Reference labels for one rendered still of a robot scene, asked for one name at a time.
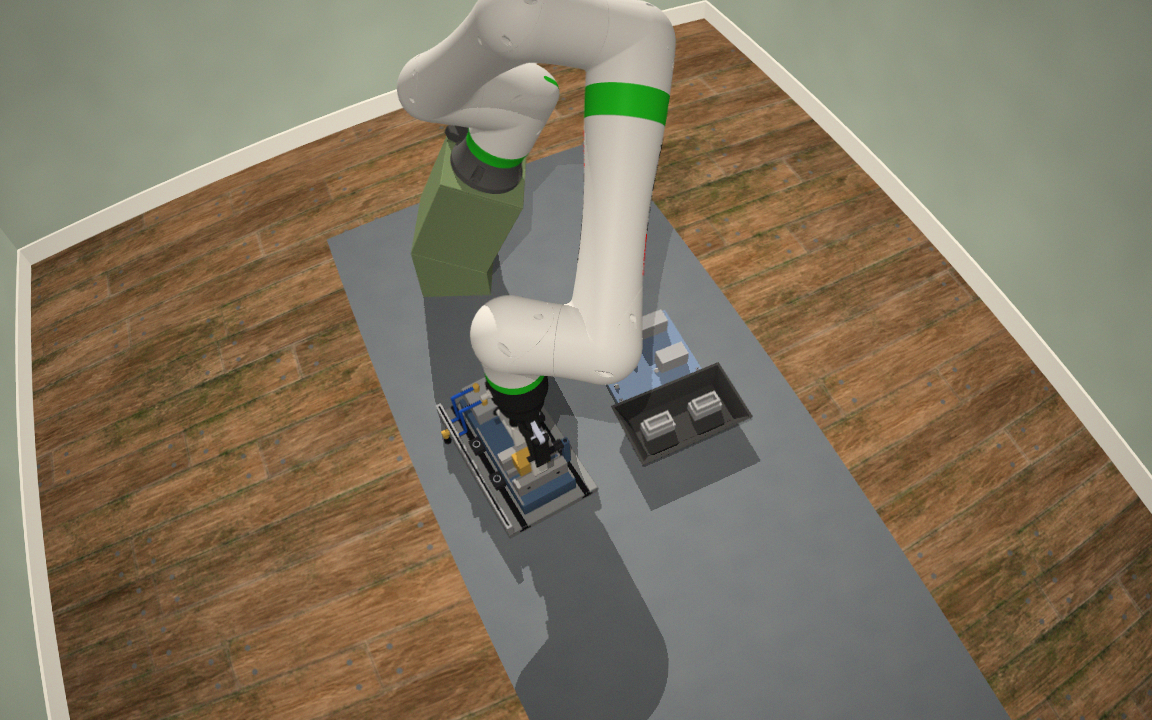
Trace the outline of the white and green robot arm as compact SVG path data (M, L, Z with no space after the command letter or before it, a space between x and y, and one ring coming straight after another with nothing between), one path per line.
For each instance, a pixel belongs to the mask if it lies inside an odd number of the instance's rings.
M558 82L535 63L586 70L573 300L506 295L480 306L470 340L486 378L482 401L526 414L547 397L548 376L609 386L639 363L646 232L675 47L667 15L641 0L477 0L442 44L401 70L402 108L447 126L454 174L484 194L515 190L556 108Z

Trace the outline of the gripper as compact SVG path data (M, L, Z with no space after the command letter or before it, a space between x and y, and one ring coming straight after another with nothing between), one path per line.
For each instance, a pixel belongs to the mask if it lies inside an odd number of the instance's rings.
M532 475L535 475L535 477L536 475L541 473L541 471L547 471L547 462L550 462L550 435L548 433L545 433L544 430L541 432L541 424L539 420L539 414L543 406L544 400L541 401L541 404L532 407L532 409L526 411L526 414L507 414L507 411L500 409L499 407L500 414L503 414L507 418L511 419L509 420L509 427L511 427L511 435L513 441L515 441L515 446L518 447L518 445L524 445L526 442L530 454L526 460L531 462ZM532 454L532 452L535 452L535 454Z

